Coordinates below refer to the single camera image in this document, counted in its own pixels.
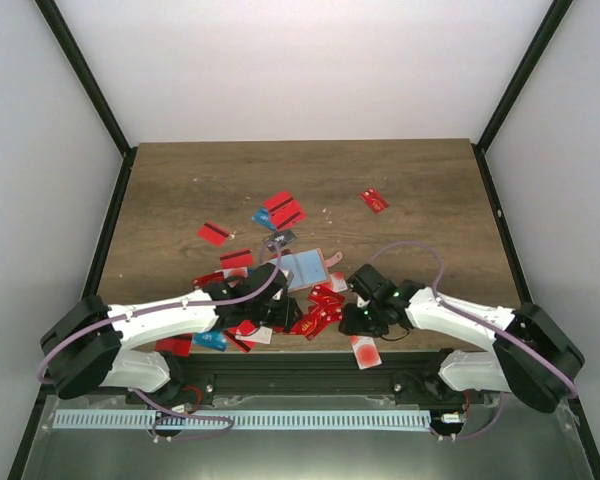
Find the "white card red circle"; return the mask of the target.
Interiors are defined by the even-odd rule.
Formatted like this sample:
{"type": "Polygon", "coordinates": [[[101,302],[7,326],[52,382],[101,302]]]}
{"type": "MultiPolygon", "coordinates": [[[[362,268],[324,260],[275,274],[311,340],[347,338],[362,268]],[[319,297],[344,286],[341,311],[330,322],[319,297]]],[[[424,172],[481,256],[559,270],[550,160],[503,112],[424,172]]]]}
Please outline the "white card red circle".
{"type": "Polygon", "coordinates": [[[382,364],[375,341],[367,336],[351,336],[351,347],[360,370],[370,369],[382,364]]]}

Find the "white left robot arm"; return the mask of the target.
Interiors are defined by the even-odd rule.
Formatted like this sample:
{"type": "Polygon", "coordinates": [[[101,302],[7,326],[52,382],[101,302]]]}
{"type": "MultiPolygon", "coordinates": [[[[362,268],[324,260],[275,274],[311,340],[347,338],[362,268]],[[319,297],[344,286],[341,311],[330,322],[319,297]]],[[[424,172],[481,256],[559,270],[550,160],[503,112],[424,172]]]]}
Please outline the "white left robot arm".
{"type": "Polygon", "coordinates": [[[44,358],[40,382],[62,399],[98,388],[125,388],[155,402],[171,404],[184,392],[174,355],[144,352],[163,339],[232,332],[250,323],[254,330],[290,328],[299,318],[289,297],[291,270],[266,262],[247,277],[211,282],[172,299],[137,305],[107,305],[100,296],[82,299],[40,340],[44,358]]]}

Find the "pink card holder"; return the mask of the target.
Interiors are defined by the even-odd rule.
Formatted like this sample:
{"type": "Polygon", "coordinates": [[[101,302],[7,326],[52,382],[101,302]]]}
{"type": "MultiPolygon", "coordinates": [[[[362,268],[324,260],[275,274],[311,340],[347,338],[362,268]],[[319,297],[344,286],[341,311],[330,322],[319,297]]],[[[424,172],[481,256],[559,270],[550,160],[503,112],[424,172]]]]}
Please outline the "pink card holder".
{"type": "Polygon", "coordinates": [[[291,275],[288,291],[295,292],[329,283],[331,281],[329,269],[342,259],[343,254],[340,251],[325,259],[321,249],[283,254],[280,268],[285,274],[291,275]]]}

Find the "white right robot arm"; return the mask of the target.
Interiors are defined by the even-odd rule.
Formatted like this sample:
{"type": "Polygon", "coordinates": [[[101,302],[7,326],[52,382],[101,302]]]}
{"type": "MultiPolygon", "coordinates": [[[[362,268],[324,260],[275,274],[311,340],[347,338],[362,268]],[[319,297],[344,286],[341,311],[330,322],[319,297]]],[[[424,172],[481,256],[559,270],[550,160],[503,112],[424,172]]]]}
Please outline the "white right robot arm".
{"type": "Polygon", "coordinates": [[[357,299],[344,307],[339,324],[344,335],[381,338],[398,325],[473,346],[471,352],[450,351],[425,376],[425,393],[435,402],[448,402],[459,391],[486,390],[510,393],[551,413],[575,392],[584,355],[536,304],[512,309],[463,301],[420,282],[395,284],[370,264],[356,270],[347,285],[357,299]]]}

